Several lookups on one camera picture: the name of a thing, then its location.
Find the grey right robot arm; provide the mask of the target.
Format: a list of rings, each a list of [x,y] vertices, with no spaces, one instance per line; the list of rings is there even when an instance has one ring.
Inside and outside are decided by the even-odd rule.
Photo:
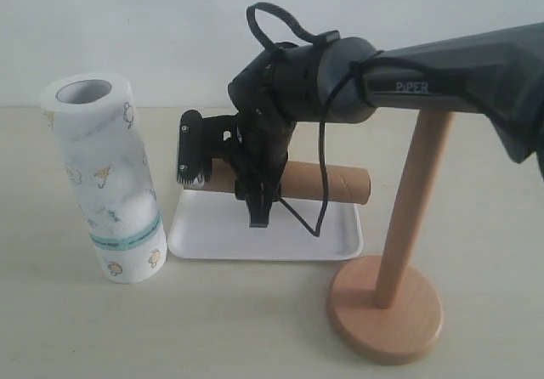
[[[262,52],[228,86],[238,153],[231,164],[249,224],[264,228],[300,122],[355,124],[382,107],[486,116],[508,157],[543,154],[540,23],[379,50],[336,31],[273,42],[249,25]]]

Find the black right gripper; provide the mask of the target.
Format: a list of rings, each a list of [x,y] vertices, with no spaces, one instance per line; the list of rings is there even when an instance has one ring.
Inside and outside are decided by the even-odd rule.
[[[296,122],[239,114],[221,116],[220,122],[221,132],[229,133],[221,143],[221,158],[235,172],[249,212],[249,227],[267,228]]]

